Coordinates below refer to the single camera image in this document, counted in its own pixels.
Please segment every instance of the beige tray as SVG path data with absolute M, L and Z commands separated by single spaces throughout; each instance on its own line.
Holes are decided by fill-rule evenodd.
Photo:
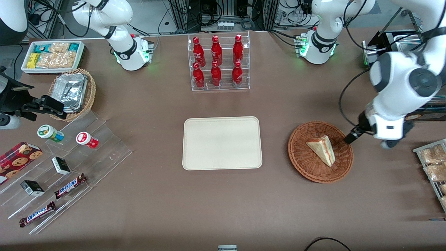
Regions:
M 256 117 L 190 118 L 184 122 L 184 169 L 246 169 L 261 165 Z

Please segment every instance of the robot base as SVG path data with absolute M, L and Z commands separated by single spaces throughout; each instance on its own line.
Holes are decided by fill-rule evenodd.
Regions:
M 300 37 L 294 39 L 294 45 L 301 48 L 296 48 L 296 56 L 305 58 L 308 62 L 313 64 L 323 64 L 333 55 L 336 44 L 333 45 L 331 51 L 320 52 L 319 49 L 313 45 L 311 36 L 314 30 L 307 33 L 302 33 Z
M 129 59 L 120 59 L 116 53 L 116 60 L 127 71 L 136 71 L 148 63 L 152 63 L 153 43 L 142 38 L 133 38 L 136 41 L 136 51 Z

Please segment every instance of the snickers bar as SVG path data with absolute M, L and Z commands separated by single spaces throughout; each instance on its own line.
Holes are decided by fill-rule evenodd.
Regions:
M 69 193 L 71 190 L 73 190 L 75 187 L 79 186 L 82 182 L 86 180 L 87 178 L 83 173 L 77 176 L 76 179 L 66 184 L 63 188 L 59 189 L 59 191 L 54 192 L 54 194 L 56 195 L 56 199 L 59 199 L 62 196 L 66 195 L 67 193 Z
M 22 218 L 20 219 L 20 227 L 25 227 L 28 224 L 30 224 L 32 221 L 42 217 L 43 215 L 47 214 L 50 211 L 56 211 L 56 205 L 54 204 L 54 201 L 50 202 L 46 207 L 40 209 L 39 211 L 31 214 L 30 216 L 26 217 L 26 218 Z

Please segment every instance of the bottle cap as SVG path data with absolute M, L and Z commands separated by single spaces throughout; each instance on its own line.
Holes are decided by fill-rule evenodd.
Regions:
M 37 129 L 37 135 L 41 138 L 49 138 L 54 133 L 54 127 L 50 125 L 42 125 Z
M 90 142 L 91 135 L 88 132 L 80 132 L 76 136 L 76 142 L 81 145 L 86 145 Z

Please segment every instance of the cookie box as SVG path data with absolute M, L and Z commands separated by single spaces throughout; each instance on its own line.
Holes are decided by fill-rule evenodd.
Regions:
M 30 60 L 32 54 L 34 54 L 36 50 L 36 46 L 42 44 L 51 44 L 53 42 L 61 42 L 61 43 L 70 43 L 70 44 L 78 44 L 78 48 L 76 51 L 76 57 L 74 58 L 74 63 L 71 68 L 28 68 L 27 64 Z M 26 53 L 25 59 L 22 63 L 22 71 L 28 73 L 30 75 L 46 75 L 46 74 L 59 74 L 62 72 L 73 71 L 79 67 L 81 63 L 81 59 L 83 57 L 85 45 L 79 40 L 54 40 L 54 41 L 37 41 L 32 42 L 29 45 L 28 52 Z
M 0 185 L 11 179 L 42 154 L 42 150 L 39 147 L 26 142 L 20 142 L 0 156 Z

